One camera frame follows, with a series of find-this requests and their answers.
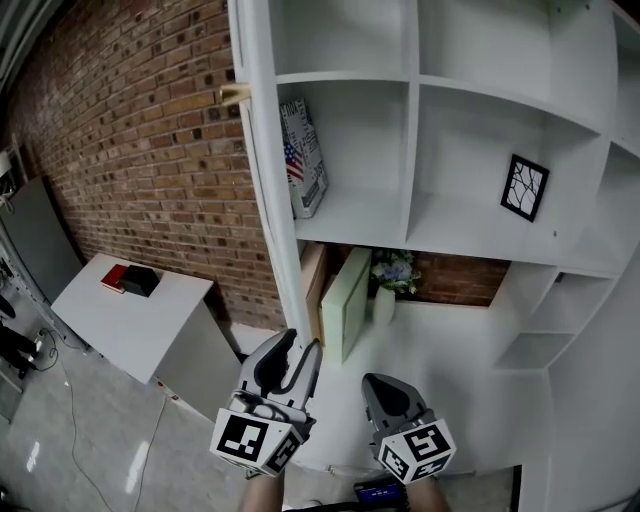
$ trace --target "picture frame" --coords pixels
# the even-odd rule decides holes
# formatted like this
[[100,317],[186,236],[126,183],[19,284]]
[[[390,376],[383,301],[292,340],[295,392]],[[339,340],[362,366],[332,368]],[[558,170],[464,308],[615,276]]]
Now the picture frame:
[[521,156],[512,155],[500,205],[533,222],[548,178],[548,169]]

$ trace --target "red book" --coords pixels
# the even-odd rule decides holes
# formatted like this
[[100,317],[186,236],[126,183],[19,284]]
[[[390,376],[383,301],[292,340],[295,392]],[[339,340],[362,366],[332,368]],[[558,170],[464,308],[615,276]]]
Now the red book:
[[124,293],[124,288],[119,283],[120,278],[124,275],[128,267],[124,265],[114,265],[109,273],[102,278],[102,286],[106,286],[110,290],[118,293]]

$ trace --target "american flag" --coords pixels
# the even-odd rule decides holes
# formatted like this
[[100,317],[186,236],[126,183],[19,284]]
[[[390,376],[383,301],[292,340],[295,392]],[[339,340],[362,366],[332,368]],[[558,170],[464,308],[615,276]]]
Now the american flag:
[[304,180],[302,154],[289,142],[284,143],[284,159],[287,162],[287,174],[299,180]]

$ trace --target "concrete floor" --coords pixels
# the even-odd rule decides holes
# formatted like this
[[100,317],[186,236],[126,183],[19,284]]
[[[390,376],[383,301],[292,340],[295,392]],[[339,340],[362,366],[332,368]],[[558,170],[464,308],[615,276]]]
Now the concrete floor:
[[[28,301],[10,290],[3,295],[19,317],[8,326],[28,336],[44,326]],[[49,364],[47,348],[38,361],[40,367]],[[139,512],[236,509],[244,474],[209,452],[210,421],[168,402],[149,449],[163,393],[129,377],[96,352],[85,355],[60,343],[58,349],[56,366],[25,379],[12,423],[0,423],[0,485],[10,489],[14,503],[34,512],[109,512],[71,458],[73,386],[76,459],[113,512],[133,511],[140,492]],[[0,387],[0,395],[9,392]],[[353,500],[356,480],[361,478],[336,477],[290,464],[285,506],[299,507],[310,499]],[[506,470],[448,477],[442,485],[455,511],[503,512],[508,510],[511,482],[511,471]]]

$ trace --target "black box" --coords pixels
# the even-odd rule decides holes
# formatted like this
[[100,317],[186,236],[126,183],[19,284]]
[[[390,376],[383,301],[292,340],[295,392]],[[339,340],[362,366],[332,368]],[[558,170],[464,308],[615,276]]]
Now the black box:
[[149,297],[160,280],[153,269],[130,265],[118,282],[126,292]]

